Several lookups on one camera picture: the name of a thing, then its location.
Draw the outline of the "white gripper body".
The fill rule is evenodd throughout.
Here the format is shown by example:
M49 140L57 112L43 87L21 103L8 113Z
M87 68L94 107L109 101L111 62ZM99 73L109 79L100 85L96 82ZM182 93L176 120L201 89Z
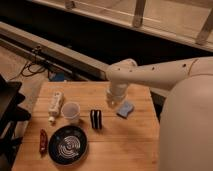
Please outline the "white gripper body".
M119 103L126 97L128 84L117 84L111 82L106 90L107 101L110 104Z

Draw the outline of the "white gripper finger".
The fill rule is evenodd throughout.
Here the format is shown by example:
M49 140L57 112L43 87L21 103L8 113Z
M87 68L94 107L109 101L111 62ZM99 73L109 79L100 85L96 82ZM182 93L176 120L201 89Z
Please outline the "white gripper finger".
M113 108L113 101L112 100L106 100L108 107Z
M122 101L115 101L114 102L114 106L119 106L121 104Z

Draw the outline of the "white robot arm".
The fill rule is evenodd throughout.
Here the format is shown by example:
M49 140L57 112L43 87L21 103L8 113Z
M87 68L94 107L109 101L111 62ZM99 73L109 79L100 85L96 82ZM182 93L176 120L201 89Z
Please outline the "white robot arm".
M123 101L131 83L167 92L159 131L158 171L213 171L213 56L106 69L107 102Z

